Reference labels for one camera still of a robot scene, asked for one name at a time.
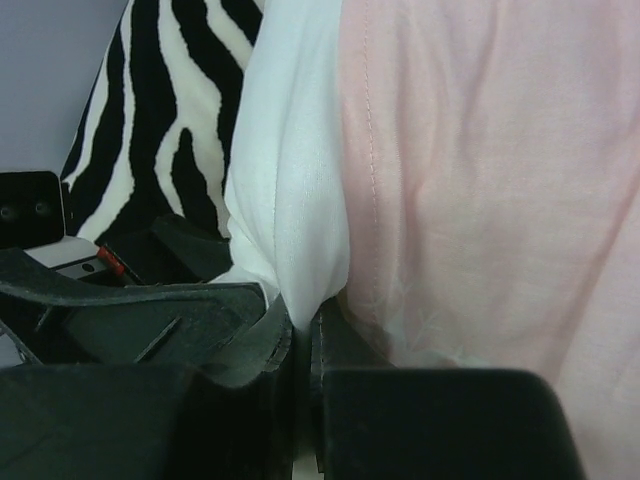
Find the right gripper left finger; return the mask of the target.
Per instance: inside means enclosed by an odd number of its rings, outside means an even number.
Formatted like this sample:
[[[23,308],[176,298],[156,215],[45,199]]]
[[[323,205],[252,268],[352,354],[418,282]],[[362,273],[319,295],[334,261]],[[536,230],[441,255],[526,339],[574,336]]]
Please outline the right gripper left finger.
[[[277,297],[200,371],[194,396],[206,479],[289,479],[293,461],[293,326]]]

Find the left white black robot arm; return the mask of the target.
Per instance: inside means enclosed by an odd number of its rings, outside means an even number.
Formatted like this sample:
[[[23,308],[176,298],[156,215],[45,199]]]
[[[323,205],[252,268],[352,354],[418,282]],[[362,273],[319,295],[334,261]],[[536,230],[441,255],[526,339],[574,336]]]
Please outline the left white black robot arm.
[[[1,331],[28,362],[203,365],[264,315],[258,286],[213,283],[225,240],[167,214],[95,245],[67,235],[67,194],[1,177]]]

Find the purple pink princess pillowcase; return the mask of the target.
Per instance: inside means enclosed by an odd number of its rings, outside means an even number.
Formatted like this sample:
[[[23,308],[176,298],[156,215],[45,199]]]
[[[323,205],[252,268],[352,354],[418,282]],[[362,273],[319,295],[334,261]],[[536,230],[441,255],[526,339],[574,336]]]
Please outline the purple pink princess pillowcase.
[[[639,475],[639,5],[347,1],[359,331],[399,366],[512,367],[591,479]]]

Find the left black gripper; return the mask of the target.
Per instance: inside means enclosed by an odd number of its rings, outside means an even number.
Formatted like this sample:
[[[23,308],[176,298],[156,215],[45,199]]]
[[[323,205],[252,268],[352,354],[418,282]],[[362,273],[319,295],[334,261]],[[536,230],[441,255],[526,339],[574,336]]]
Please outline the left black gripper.
[[[175,214],[105,242],[99,259],[157,286],[85,283],[2,251],[1,328],[28,362],[202,366],[265,312],[255,284],[201,283],[230,269],[228,241]]]

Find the white pillow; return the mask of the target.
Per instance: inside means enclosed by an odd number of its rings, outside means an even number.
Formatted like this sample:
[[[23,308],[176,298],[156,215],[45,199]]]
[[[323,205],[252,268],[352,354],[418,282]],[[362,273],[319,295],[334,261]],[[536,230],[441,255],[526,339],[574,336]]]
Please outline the white pillow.
[[[269,1],[245,71],[225,188],[227,281],[259,284],[308,329],[346,283],[338,1]]]

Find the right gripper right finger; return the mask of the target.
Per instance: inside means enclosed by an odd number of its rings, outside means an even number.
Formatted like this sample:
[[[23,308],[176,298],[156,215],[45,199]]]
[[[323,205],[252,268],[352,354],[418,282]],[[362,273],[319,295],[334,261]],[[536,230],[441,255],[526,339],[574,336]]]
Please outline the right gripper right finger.
[[[391,363],[372,348],[349,323],[336,297],[325,301],[298,343],[298,458],[296,479],[322,479],[324,448],[324,374],[336,369],[389,368]]]

